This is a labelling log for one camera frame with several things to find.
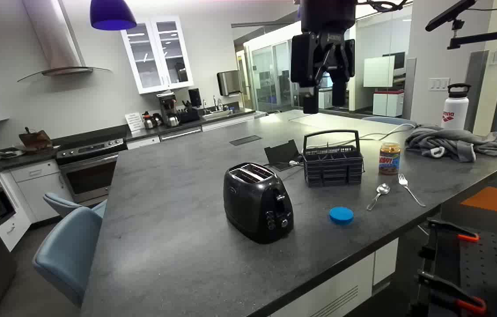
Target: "oven door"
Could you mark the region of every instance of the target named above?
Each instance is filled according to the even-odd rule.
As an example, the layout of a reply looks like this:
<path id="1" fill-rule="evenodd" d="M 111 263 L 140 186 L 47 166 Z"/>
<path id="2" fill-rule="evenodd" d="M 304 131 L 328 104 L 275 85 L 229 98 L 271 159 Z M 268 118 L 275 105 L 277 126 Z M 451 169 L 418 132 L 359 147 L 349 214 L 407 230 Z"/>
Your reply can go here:
<path id="1" fill-rule="evenodd" d="M 117 156 L 112 153 L 59 166 L 76 203 L 108 194 Z"/>

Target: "blue pendant lamp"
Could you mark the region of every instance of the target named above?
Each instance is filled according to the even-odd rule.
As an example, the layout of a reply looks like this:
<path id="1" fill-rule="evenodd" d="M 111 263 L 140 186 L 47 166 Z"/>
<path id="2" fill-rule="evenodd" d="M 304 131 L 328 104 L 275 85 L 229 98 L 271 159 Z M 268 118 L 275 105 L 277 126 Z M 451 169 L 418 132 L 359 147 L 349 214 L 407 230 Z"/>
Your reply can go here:
<path id="1" fill-rule="evenodd" d="M 93 28 L 116 31 L 137 26 L 137 22 L 125 0 L 92 0 L 90 22 Z"/>

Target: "basket handle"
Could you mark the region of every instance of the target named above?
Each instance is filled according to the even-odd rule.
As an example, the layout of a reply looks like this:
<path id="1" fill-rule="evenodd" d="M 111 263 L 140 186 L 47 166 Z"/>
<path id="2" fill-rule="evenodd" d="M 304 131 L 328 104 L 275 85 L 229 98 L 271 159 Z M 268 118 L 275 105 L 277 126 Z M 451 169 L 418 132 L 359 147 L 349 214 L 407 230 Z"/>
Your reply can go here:
<path id="1" fill-rule="evenodd" d="M 303 152 L 305 152 L 305 150 L 307 149 L 307 138 L 309 136 L 315 136 L 315 135 L 319 135 L 319 134 L 326 134 L 326 133 L 340 133 L 340 132 L 348 132 L 348 133 L 354 133 L 354 136 L 355 136 L 355 142 L 356 142 L 356 150 L 358 152 L 360 152 L 360 136 L 358 135 L 357 133 L 357 130 L 325 130 L 325 131 L 321 131 L 321 132 L 315 132 L 315 133 L 310 133 L 310 134 L 307 134 L 305 135 L 305 137 L 303 138 Z"/>

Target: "paper towel dispenser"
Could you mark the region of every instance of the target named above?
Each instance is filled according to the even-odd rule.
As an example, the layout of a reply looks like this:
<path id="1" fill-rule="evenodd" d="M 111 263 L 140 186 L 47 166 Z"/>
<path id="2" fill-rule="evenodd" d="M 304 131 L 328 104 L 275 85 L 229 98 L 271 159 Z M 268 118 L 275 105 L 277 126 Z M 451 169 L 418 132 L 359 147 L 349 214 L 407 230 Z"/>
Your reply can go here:
<path id="1" fill-rule="evenodd" d="M 217 73 L 217 82 L 219 84 L 221 96 L 230 96 L 241 92 L 238 70 Z"/>

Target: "fork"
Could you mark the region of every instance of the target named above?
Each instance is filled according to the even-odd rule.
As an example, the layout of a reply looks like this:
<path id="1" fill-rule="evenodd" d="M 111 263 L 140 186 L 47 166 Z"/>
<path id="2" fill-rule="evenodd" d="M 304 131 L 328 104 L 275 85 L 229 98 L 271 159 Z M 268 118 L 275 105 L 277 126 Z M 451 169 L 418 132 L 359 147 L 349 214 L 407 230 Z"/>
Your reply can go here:
<path id="1" fill-rule="evenodd" d="M 417 197 L 415 197 L 415 194 L 413 194 L 413 192 L 409 189 L 409 181 L 407 181 L 404 174 L 399 174 L 399 184 L 405 187 L 405 189 L 409 191 L 411 196 L 413 196 L 413 198 L 417 201 L 419 205 L 426 207 L 426 205 L 423 202 L 421 202 Z"/>

